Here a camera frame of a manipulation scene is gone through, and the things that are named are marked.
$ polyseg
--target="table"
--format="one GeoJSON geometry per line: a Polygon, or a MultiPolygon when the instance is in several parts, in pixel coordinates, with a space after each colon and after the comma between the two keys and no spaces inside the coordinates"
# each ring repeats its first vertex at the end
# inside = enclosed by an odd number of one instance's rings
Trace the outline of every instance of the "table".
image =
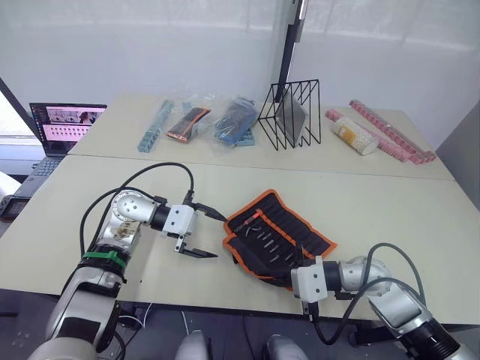
{"type": "MultiPolygon", "coordinates": [[[[332,122],[323,114],[329,107],[322,108],[322,144],[288,151],[275,151],[263,129],[257,124],[253,133],[256,146],[225,148],[202,138],[192,139],[184,144],[163,135],[152,152],[145,154],[137,151],[139,141],[155,118],[165,97],[153,95],[124,95],[111,103],[94,126],[71,151],[73,155],[106,156],[114,158],[144,159],[155,161],[179,161],[192,164],[234,165],[237,167],[257,167],[283,170],[311,170],[328,173],[355,173],[384,176],[403,176],[427,179],[449,179],[452,175],[440,159],[432,163],[417,166],[411,162],[401,163],[382,151],[368,156],[358,154],[330,131],[332,122]]],[[[200,103],[219,109],[212,117],[221,115],[224,103],[200,103]]],[[[372,124],[355,110],[336,107],[344,115],[379,133],[372,124]]],[[[424,150],[431,150],[422,135],[404,112],[378,110],[396,128],[406,134],[424,150]]],[[[166,129],[175,124],[183,113],[173,111],[166,129]]],[[[312,112],[312,119],[318,113],[312,112]]]]}
{"type": "MultiPolygon", "coordinates": [[[[78,229],[87,206],[150,160],[67,156],[0,238],[0,287],[59,294],[80,258],[78,229]]],[[[268,188],[338,243],[329,260],[366,254],[377,242],[401,246],[417,265],[427,303],[442,323],[480,324],[479,213],[455,181],[383,175],[260,169],[186,163],[196,200],[231,215],[268,188]]],[[[181,169],[156,169],[132,184],[181,202],[188,177],[181,169]]],[[[91,238],[102,208],[87,222],[91,238]]],[[[199,216],[189,247],[218,255],[194,259],[173,252],[175,240],[143,228],[119,299],[301,314],[298,299],[244,273],[222,248],[222,224],[199,216]]],[[[381,250],[395,277],[414,285],[408,265],[381,250]]],[[[329,298],[322,314],[340,317],[347,301],[329,298]]],[[[376,319],[361,301],[353,319],[376,319]]]]}

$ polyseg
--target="floor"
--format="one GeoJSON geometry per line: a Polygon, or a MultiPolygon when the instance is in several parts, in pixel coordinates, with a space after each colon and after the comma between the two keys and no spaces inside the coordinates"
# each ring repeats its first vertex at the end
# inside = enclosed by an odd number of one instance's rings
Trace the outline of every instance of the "floor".
{"type": "MultiPolygon", "coordinates": [[[[0,290],[1,311],[18,311],[17,318],[0,318],[0,349],[2,358],[25,360],[44,340],[44,329],[56,300],[48,295],[0,290]]],[[[137,315],[142,317],[144,310],[137,315]]],[[[190,331],[200,329],[211,339],[213,359],[252,359],[243,330],[243,317],[221,313],[185,311],[190,331]]],[[[325,346],[317,338],[311,324],[300,319],[279,319],[258,316],[244,318],[247,334],[255,353],[260,359],[263,344],[271,334],[282,334],[292,338],[310,360],[322,359],[406,359],[402,350],[394,343],[352,347],[347,335],[348,328],[334,346],[325,346]]],[[[332,333],[335,325],[325,324],[325,332],[332,333]]],[[[153,305],[148,313],[146,327],[127,347],[127,360],[174,359],[176,350],[185,336],[185,324],[180,310],[166,310],[153,305]]],[[[129,339],[134,333],[118,327],[118,333],[129,339]]],[[[480,355],[480,332],[478,329],[460,331],[454,336],[480,355]]],[[[115,359],[119,345],[113,341],[109,349],[100,354],[101,359],[115,359]]]]}

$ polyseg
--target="white wall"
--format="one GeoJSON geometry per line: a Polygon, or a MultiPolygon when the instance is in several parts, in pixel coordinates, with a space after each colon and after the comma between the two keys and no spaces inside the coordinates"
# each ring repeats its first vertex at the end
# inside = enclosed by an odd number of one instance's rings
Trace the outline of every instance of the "white wall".
{"type": "Polygon", "coordinates": [[[310,0],[291,80],[403,110],[436,148],[480,98],[479,0],[310,0]]]}
{"type": "Polygon", "coordinates": [[[122,92],[262,98],[278,78],[288,1],[2,0],[0,76],[29,102],[122,92]]]}

